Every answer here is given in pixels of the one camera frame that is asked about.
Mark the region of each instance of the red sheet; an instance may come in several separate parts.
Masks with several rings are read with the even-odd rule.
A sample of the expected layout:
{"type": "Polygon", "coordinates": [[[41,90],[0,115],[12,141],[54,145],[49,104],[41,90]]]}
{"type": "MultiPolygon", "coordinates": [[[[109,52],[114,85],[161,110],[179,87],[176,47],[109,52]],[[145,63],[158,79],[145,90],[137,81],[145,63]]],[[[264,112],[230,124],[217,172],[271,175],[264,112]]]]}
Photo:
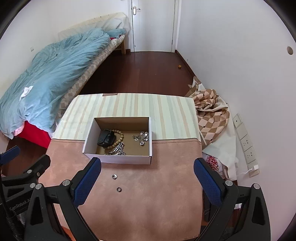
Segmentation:
{"type": "Polygon", "coordinates": [[[30,142],[33,142],[44,148],[48,148],[51,138],[46,131],[40,130],[29,122],[25,122],[24,130],[18,135],[30,142]]]}

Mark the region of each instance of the white cable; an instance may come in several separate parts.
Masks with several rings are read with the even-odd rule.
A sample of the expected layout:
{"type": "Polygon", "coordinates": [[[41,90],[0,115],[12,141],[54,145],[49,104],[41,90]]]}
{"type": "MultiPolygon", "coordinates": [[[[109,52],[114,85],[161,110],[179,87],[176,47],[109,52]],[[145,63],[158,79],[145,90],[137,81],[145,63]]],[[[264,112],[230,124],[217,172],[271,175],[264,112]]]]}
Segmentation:
{"type": "Polygon", "coordinates": [[[248,170],[247,172],[243,172],[243,173],[241,173],[241,174],[247,174],[247,173],[250,172],[250,171],[256,171],[256,170],[258,170],[258,169],[259,169],[259,165],[255,165],[255,166],[253,166],[253,168],[251,168],[251,169],[248,170]]]}
{"type": "Polygon", "coordinates": [[[253,168],[251,168],[251,169],[248,170],[247,172],[243,172],[243,173],[241,173],[241,174],[247,174],[247,173],[249,173],[249,172],[252,171],[252,170],[253,170],[253,168]]]}

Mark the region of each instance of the wall socket panel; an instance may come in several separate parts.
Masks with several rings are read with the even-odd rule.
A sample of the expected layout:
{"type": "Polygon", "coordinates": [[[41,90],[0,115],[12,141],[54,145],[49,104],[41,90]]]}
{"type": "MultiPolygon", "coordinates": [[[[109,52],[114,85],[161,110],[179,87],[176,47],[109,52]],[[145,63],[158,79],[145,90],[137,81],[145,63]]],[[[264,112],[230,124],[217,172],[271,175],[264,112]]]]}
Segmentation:
{"type": "Polygon", "coordinates": [[[240,142],[242,144],[242,149],[244,152],[252,146],[249,135],[246,135],[243,139],[240,140],[240,142]]]}
{"type": "Polygon", "coordinates": [[[252,146],[244,152],[244,156],[246,158],[246,163],[247,164],[249,164],[252,161],[256,160],[255,151],[254,151],[252,146]]]}
{"type": "Polygon", "coordinates": [[[237,128],[237,136],[239,139],[243,139],[246,135],[248,134],[246,127],[244,126],[244,123],[242,123],[238,128],[237,128]]]}
{"type": "Polygon", "coordinates": [[[241,123],[242,123],[242,119],[240,118],[239,114],[237,113],[236,116],[233,118],[233,124],[234,124],[235,128],[238,128],[241,123]]]}
{"type": "MultiPolygon", "coordinates": [[[[258,165],[257,160],[254,160],[254,161],[252,161],[251,163],[248,164],[248,170],[250,170],[251,168],[253,168],[255,165],[258,165]]],[[[258,170],[255,170],[255,171],[251,171],[251,172],[249,172],[249,176],[250,177],[253,177],[253,176],[258,175],[259,173],[260,173],[259,172],[259,169],[258,170]]]]}

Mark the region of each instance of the blue gripper pad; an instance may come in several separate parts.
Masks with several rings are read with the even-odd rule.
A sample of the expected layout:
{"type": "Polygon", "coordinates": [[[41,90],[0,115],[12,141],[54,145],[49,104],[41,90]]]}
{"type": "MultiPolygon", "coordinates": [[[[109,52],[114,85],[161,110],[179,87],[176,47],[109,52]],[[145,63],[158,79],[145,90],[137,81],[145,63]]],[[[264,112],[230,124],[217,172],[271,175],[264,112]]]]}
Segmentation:
{"type": "Polygon", "coordinates": [[[194,173],[211,204],[220,207],[222,204],[221,189],[199,159],[194,162],[194,173]]]}
{"type": "Polygon", "coordinates": [[[75,188],[73,195],[73,203],[76,208],[85,203],[91,189],[93,188],[98,176],[101,173],[101,169],[101,160],[99,158],[93,158],[83,170],[86,171],[86,173],[75,188]]]}
{"type": "Polygon", "coordinates": [[[8,151],[0,154],[0,165],[5,165],[9,163],[11,160],[16,158],[20,154],[20,148],[18,146],[14,146],[8,151]]]}

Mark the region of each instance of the wooden bed leg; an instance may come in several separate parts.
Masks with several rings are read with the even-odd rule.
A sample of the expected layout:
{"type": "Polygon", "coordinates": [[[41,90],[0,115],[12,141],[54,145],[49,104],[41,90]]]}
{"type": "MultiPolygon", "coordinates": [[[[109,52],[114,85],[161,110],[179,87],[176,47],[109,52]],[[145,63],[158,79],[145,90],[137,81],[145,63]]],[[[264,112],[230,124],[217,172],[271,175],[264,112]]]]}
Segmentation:
{"type": "Polygon", "coordinates": [[[120,44],[121,47],[121,54],[125,55],[126,54],[126,47],[124,45],[124,41],[122,41],[122,43],[120,44]]]}

